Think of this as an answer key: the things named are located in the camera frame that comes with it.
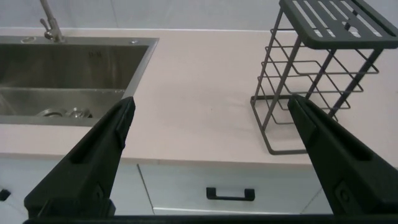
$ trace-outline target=white tile wall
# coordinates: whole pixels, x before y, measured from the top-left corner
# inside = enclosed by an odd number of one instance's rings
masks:
[[[397,0],[366,0],[398,26]],[[269,30],[279,0],[49,0],[61,27]],[[39,0],[0,0],[0,27],[41,27]]]

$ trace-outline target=sink drain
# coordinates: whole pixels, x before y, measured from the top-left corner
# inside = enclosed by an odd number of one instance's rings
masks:
[[[36,116],[43,116],[43,117],[49,117],[49,118],[61,118],[65,116],[66,110],[64,109],[46,109],[38,113]]]

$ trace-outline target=black drawer handle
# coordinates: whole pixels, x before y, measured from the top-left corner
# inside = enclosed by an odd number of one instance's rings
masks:
[[[244,189],[244,197],[219,197],[216,194],[215,187],[207,187],[206,197],[208,200],[237,200],[252,202],[256,198],[256,194],[254,193],[254,189]]]

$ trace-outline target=countertop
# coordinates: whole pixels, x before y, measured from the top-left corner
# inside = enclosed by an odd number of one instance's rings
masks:
[[[137,109],[123,160],[151,164],[254,164],[310,166],[306,154],[268,153],[249,104],[264,60],[268,32],[64,29],[66,36],[158,37],[159,43],[134,95]],[[0,29],[0,35],[42,35],[42,29]],[[283,33],[293,41],[294,34]],[[305,58],[324,54],[303,52]],[[350,54],[343,61],[360,65]],[[398,167],[398,51],[386,50],[378,75],[349,97],[340,123]],[[292,85],[301,85],[292,81]],[[0,124],[0,156],[62,157],[87,127]],[[267,129],[275,146],[300,147],[294,127]]]

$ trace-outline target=stainless steel sink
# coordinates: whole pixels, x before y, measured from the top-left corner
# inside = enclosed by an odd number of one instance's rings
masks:
[[[0,123],[92,126],[132,96],[150,38],[0,37]]]

